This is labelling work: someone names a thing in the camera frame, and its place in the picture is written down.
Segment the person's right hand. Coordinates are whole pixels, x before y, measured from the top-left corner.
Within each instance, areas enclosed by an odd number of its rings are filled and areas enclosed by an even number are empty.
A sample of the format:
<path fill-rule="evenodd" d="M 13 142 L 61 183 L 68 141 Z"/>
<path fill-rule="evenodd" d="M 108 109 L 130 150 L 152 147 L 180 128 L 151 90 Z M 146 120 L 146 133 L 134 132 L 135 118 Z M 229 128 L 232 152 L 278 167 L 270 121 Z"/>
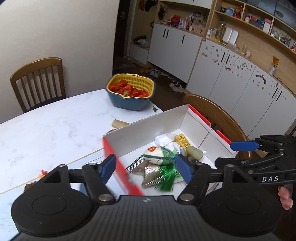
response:
<path fill-rule="evenodd" d="M 293 206 L 293 200 L 290 197 L 290 190 L 280 186 L 277 190 L 280 202 L 284 210 L 290 210 Z"/>

